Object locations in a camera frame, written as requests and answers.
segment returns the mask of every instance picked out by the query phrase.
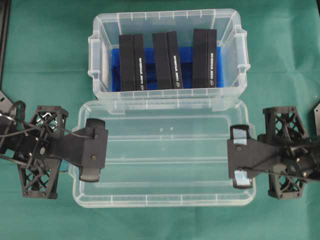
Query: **transparent lid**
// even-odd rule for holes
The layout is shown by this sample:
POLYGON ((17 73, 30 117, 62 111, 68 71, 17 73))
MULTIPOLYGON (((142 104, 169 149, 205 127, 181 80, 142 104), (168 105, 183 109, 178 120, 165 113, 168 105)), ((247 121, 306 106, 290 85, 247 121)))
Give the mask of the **transparent lid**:
POLYGON ((106 121, 109 131, 100 181, 79 180, 70 165, 73 197, 86 208, 233 206, 248 204, 253 188, 228 178, 230 126, 250 125, 240 100, 183 98, 90 101, 79 112, 106 121))

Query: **clear plastic container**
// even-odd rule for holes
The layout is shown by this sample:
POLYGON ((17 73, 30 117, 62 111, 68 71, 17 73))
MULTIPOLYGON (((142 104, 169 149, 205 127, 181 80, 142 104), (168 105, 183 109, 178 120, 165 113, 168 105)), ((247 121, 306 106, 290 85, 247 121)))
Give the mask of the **clear plastic container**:
POLYGON ((93 92, 99 100, 164 98, 238 98, 247 87, 250 68, 247 32, 233 9, 127 12, 100 14, 88 38, 89 68, 93 92), (152 48, 152 33, 177 31, 178 45, 191 47, 195 28, 217 29, 221 47, 224 87, 112 92, 112 49, 119 48, 119 35, 140 33, 144 47, 152 48))
POLYGON ((167 98, 90 101, 86 119, 105 120, 109 130, 100 181, 79 180, 70 165, 73 197, 86 208, 239 206, 256 195, 235 189, 228 178, 230 126, 247 124, 248 110, 231 98, 167 98))

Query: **screw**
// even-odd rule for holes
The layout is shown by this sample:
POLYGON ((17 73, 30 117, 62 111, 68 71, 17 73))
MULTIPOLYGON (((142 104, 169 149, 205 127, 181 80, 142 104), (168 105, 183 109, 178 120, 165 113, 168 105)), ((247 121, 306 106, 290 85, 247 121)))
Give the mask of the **screw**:
POLYGON ((40 154, 43 155, 43 154, 45 154, 45 152, 46 152, 46 149, 45 149, 44 147, 42 147, 42 148, 40 149, 40 154))

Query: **blue foam insert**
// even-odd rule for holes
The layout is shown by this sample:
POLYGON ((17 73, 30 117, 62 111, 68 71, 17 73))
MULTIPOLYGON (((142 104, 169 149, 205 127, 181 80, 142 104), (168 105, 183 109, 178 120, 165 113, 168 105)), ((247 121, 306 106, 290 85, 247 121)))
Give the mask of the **blue foam insert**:
MULTIPOLYGON (((179 47, 180 65, 182 72, 183 88, 192 88, 192 47, 179 47)), ((120 92, 120 58, 119 48, 112 49, 112 91, 120 92)), ((224 76, 222 68, 221 48, 216 48, 216 85, 218 88, 224 87, 224 76)), ((148 90, 157 90, 157 75, 155 65, 155 52, 153 48, 144 49, 146 85, 148 90)))

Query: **plastic box lid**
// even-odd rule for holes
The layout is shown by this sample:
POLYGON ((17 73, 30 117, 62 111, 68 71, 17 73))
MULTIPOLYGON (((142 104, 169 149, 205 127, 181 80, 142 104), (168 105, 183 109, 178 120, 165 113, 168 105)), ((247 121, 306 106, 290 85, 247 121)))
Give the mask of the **plastic box lid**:
POLYGON ((233 9, 104 13, 95 17, 88 45, 88 74, 99 100, 238 98, 247 87, 247 32, 233 9), (119 48, 119 35, 143 34, 144 47, 152 48, 152 33, 177 31, 179 47, 192 47, 196 28, 217 29, 224 87, 112 92, 112 51, 119 48))
POLYGON ((79 112, 105 120, 109 130, 100 181, 79 181, 70 165, 73 197, 86 208, 239 206, 256 195, 228 178, 230 126, 246 124, 248 110, 229 98, 90 101, 79 112))

